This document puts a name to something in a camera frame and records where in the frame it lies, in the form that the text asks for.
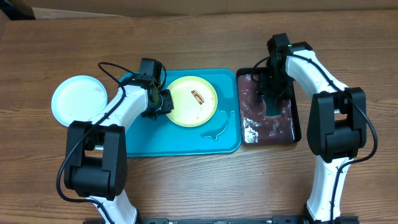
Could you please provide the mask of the green scrub sponge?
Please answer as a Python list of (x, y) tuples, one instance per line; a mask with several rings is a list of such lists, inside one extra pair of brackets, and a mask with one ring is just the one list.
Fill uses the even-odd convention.
[(280, 115), (279, 108), (276, 103), (276, 99), (272, 95), (264, 95), (263, 100), (266, 104), (266, 116), (278, 116)]

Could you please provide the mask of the yellow plate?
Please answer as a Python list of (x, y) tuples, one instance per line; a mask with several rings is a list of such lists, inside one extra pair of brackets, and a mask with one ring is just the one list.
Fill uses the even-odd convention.
[(167, 114), (171, 122), (186, 128), (209, 121), (218, 106), (218, 95), (213, 85), (196, 76), (180, 77), (168, 87), (174, 109)]

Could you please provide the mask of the light blue plate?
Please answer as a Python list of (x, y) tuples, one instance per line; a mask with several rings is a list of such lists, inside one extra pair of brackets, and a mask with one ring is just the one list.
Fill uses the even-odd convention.
[(73, 121), (88, 121), (107, 105), (108, 94), (94, 77), (78, 75), (62, 82), (54, 91), (51, 109), (55, 119), (64, 126)]

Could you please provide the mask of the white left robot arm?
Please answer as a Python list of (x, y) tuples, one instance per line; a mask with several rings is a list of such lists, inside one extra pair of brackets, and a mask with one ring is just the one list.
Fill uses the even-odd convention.
[(125, 191), (126, 133), (138, 117), (156, 120), (173, 108), (167, 72), (157, 60), (142, 58), (139, 71), (117, 81), (118, 92), (88, 121), (73, 121), (67, 132), (65, 159), (57, 174), (59, 196), (72, 203), (92, 203), (103, 223), (140, 223)]

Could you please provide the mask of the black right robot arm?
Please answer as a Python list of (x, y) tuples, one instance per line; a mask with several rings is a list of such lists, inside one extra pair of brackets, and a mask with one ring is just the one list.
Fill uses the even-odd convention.
[(275, 116), (279, 100), (295, 98), (293, 82), (312, 100), (307, 142), (315, 155), (315, 174), (303, 223), (358, 223), (358, 217), (341, 215), (340, 200), (348, 169), (366, 143), (364, 91), (337, 80), (306, 42), (292, 44), (287, 34), (276, 34), (267, 49), (267, 70), (255, 79), (266, 114)]

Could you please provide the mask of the teal plastic tray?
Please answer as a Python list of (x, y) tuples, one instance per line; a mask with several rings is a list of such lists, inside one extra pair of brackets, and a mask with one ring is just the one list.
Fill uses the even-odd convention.
[(126, 133), (128, 157), (192, 156), (232, 153), (242, 143), (236, 75), (226, 68), (168, 70), (166, 86), (180, 77), (204, 78), (215, 88), (218, 106), (205, 124), (186, 128), (166, 115), (138, 116)]

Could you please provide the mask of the black water tray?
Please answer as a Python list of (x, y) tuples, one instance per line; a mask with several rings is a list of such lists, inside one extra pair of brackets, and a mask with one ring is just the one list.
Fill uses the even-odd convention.
[(253, 146), (288, 145), (302, 138), (295, 95), (278, 99), (277, 116), (266, 115), (268, 102), (257, 94), (258, 84), (251, 80), (251, 68), (236, 72), (243, 143)]

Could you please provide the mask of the cardboard backboard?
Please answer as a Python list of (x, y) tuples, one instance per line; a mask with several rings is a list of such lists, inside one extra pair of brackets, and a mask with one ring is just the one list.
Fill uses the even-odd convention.
[(397, 0), (10, 0), (1, 1), (37, 18), (82, 16), (181, 16), (257, 12), (397, 9)]

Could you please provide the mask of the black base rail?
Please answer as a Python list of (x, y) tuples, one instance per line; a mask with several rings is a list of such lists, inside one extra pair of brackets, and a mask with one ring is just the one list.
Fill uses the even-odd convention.
[[(103, 220), (85, 220), (83, 224), (104, 224)], [(138, 223), (144, 224), (309, 224), (307, 218), (301, 216), (273, 216), (272, 218), (260, 219), (227, 219), (227, 220), (210, 220), (210, 219), (188, 219), (188, 220), (168, 220), (166, 218), (147, 218), (141, 219)], [(334, 223), (338, 224), (359, 224), (358, 217), (338, 218)]]

